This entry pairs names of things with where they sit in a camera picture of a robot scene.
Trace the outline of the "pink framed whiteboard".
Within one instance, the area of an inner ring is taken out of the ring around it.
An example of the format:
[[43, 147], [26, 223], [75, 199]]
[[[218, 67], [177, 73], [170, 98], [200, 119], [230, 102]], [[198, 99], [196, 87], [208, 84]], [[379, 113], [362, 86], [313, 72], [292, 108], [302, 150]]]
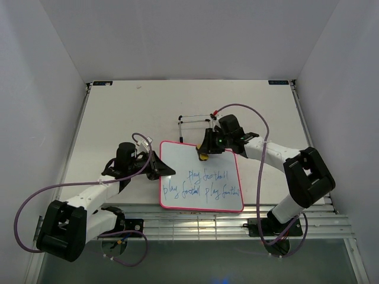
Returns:
[[165, 209], [232, 212], [244, 209], [236, 155], [226, 150], [202, 162], [196, 146], [162, 141], [160, 159], [174, 175], [161, 177], [159, 203]]

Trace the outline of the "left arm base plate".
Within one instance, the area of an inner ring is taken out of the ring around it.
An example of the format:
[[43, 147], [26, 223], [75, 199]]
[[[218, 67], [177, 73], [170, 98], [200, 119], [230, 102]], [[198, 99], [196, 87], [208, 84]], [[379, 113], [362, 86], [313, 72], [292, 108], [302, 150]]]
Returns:
[[141, 238], [142, 236], [137, 232], [143, 233], [143, 227], [144, 219], [125, 219], [121, 222], [121, 229], [129, 233], [122, 233], [120, 236], [122, 239]]

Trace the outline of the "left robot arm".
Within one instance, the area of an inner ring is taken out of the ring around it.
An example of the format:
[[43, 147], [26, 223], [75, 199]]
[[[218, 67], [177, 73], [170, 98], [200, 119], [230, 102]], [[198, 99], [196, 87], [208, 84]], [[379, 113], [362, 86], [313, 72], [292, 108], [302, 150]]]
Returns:
[[135, 144], [120, 143], [99, 181], [66, 201], [53, 201], [48, 206], [36, 247], [73, 262], [95, 237], [143, 237], [143, 231], [131, 225], [121, 209], [104, 204], [121, 193], [134, 176], [158, 180], [175, 173], [151, 149], [137, 152]]

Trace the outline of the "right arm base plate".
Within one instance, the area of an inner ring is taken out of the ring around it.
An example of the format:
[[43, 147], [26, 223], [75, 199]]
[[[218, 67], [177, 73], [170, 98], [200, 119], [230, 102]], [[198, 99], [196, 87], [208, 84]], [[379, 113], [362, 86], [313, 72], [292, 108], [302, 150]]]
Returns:
[[[283, 231], [285, 231], [285, 236], [289, 237], [300, 237], [303, 235], [303, 230], [301, 228], [300, 221], [296, 219], [294, 223], [286, 229], [290, 222], [282, 224], [277, 221], [273, 216], [268, 216], [261, 218], [261, 228], [262, 234], [264, 237], [278, 237]], [[248, 234], [250, 237], [259, 237], [258, 230], [258, 219], [257, 218], [248, 218], [247, 222], [242, 225], [243, 228], [248, 229]]]

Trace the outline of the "yellow bone-shaped eraser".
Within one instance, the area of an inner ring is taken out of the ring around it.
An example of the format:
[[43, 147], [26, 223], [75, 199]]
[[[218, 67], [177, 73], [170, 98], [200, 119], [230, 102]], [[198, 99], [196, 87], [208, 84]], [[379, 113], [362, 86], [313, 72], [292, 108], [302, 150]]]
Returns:
[[199, 161], [201, 161], [201, 162], [207, 161], [208, 160], [208, 154], [202, 153], [200, 150], [201, 150], [201, 145], [200, 144], [196, 145], [196, 151], [198, 154]]

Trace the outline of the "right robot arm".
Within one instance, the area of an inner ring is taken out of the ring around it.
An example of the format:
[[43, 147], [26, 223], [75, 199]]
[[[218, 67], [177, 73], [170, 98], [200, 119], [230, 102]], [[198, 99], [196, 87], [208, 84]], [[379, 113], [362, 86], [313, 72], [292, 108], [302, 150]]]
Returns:
[[197, 146], [198, 158], [205, 161], [209, 155], [222, 154], [227, 149], [280, 170], [287, 180], [288, 195], [265, 218], [250, 225], [255, 234], [281, 235], [299, 229], [294, 218], [336, 186], [315, 148], [298, 150], [269, 143], [259, 134], [244, 132], [234, 115], [219, 118], [213, 128], [205, 130], [203, 142]]

